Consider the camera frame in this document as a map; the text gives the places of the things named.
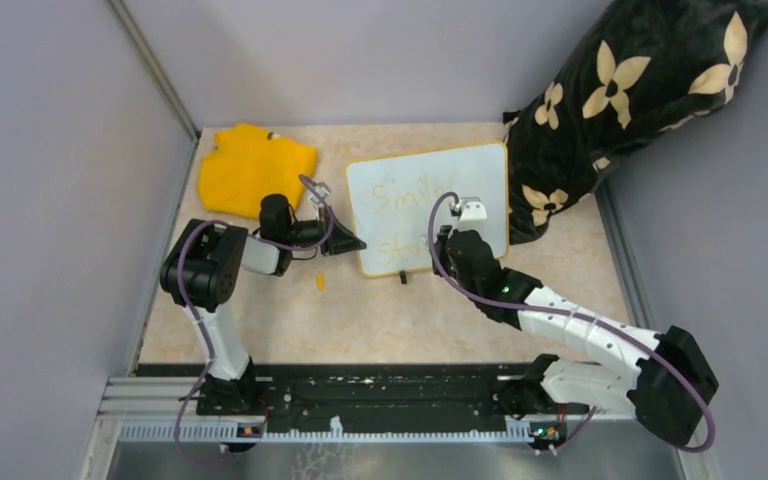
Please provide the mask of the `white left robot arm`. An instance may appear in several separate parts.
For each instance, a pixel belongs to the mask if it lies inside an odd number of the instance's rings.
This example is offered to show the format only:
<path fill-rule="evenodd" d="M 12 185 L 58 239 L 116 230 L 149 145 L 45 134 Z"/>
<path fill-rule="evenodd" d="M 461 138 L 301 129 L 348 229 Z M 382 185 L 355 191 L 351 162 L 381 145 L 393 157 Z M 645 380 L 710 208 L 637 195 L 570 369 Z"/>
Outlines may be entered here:
<path fill-rule="evenodd" d="M 241 271 L 280 277 L 296 252 L 335 256 L 365 249 L 327 204 L 318 198 L 312 203 L 316 218 L 299 220 L 285 196 L 264 197 L 254 233 L 218 220 L 192 219 L 164 260 L 160 287 L 185 311 L 205 355 L 200 413 L 245 414 L 260 399 L 254 363 L 231 311 Z"/>

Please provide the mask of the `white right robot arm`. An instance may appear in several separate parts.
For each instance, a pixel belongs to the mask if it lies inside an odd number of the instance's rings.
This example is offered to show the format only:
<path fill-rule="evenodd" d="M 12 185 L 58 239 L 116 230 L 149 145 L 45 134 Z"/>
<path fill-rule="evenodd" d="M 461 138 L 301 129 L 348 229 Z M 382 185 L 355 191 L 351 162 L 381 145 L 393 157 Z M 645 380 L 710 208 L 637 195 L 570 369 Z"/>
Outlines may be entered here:
<path fill-rule="evenodd" d="M 523 398 L 536 412 L 582 404 L 633 416 L 648 432 L 684 451 L 712 426 L 709 408 L 719 382 L 694 336 L 672 326 L 656 332 L 598 315 L 506 268 L 474 230 L 443 226 L 434 236 L 436 275 L 452 281 L 490 320 L 544 336 L 586 356 L 569 361 L 541 356 L 526 376 Z"/>

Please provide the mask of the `yellow framed whiteboard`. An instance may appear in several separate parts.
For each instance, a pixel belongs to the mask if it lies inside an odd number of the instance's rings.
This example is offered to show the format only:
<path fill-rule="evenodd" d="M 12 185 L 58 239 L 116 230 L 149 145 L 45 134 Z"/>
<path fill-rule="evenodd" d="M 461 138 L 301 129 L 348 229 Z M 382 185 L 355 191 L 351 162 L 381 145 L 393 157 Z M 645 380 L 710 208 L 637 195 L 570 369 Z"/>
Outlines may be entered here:
<path fill-rule="evenodd" d="M 441 226 L 473 229 L 501 258 L 509 249 L 507 148 L 500 141 L 360 160 L 345 168 L 352 228 L 367 277 L 431 268 L 428 242 Z M 488 218 L 458 224 L 449 207 L 478 197 Z"/>

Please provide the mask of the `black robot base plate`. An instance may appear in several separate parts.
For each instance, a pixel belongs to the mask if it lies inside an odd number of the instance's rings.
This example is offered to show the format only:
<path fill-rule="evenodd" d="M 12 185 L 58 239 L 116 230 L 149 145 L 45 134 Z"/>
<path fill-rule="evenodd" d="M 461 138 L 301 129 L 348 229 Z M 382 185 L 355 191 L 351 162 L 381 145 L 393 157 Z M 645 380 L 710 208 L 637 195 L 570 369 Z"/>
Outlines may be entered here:
<path fill-rule="evenodd" d="M 532 363 L 508 364 L 260 364 L 260 395 L 238 436 L 267 440 L 327 434 L 431 437 L 501 434 L 510 421 L 584 414 L 537 390 Z"/>

